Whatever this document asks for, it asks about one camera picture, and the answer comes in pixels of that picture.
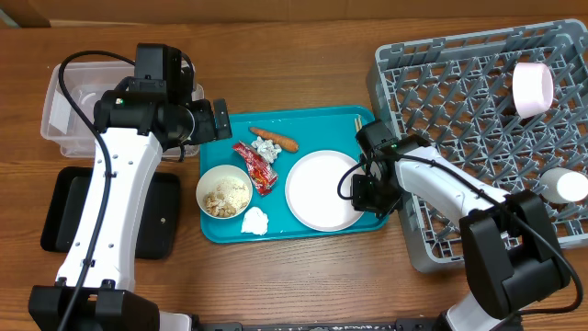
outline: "cardboard box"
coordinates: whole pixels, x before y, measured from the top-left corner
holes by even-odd
[[[21,16],[27,9],[23,26],[42,26],[43,20],[165,24],[588,14],[585,0],[0,0],[0,6],[20,7]]]

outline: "wooden table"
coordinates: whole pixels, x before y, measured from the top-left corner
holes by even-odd
[[[55,178],[66,166],[91,165],[61,156],[56,143],[40,137],[51,72],[69,54],[105,50],[134,58],[138,42],[173,45],[191,56],[206,97],[225,97],[233,114],[370,107],[365,77],[380,45],[559,18],[1,30],[0,329],[37,329],[27,309],[31,286],[52,285],[65,258],[40,248]],[[396,214],[374,233],[214,245],[199,229],[198,166],[196,157],[158,168],[182,180],[180,223],[169,258],[137,261],[136,292],[162,310],[249,325],[393,321],[437,316],[468,291],[463,270],[422,274],[411,266]],[[587,253],[566,251],[586,284]],[[569,287],[537,306],[567,305],[573,295]],[[588,304],[573,314],[525,321],[536,330],[585,329],[587,323]]]

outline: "carrot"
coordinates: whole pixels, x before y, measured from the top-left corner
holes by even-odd
[[[288,152],[296,153],[299,149],[298,143],[296,143],[295,140],[284,137],[283,135],[254,127],[249,127],[249,130],[266,140],[271,139],[274,143],[277,143]]]

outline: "white paper plate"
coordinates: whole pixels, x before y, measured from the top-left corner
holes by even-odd
[[[319,151],[302,157],[290,169],[286,180],[288,207],[304,225],[311,229],[332,232],[353,225],[362,211],[355,211],[350,200],[337,195],[339,180],[357,162],[343,153]],[[363,174],[361,169],[353,174]],[[341,187],[344,196],[350,195],[351,176]]]

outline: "bowl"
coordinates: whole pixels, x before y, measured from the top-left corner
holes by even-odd
[[[221,180],[223,180],[226,177],[234,177],[241,180],[249,189],[249,199],[247,200],[247,205],[244,208],[237,210],[237,212],[230,217],[212,216],[209,212],[206,211],[205,198],[210,192],[215,191]],[[242,171],[241,168],[236,167],[234,165],[217,165],[213,167],[200,178],[196,186],[196,201],[200,209],[204,211],[204,213],[206,213],[208,216],[219,220],[229,220],[233,217],[239,216],[242,212],[244,212],[247,209],[247,207],[249,207],[253,195],[254,188],[251,184],[251,179],[244,171]]]

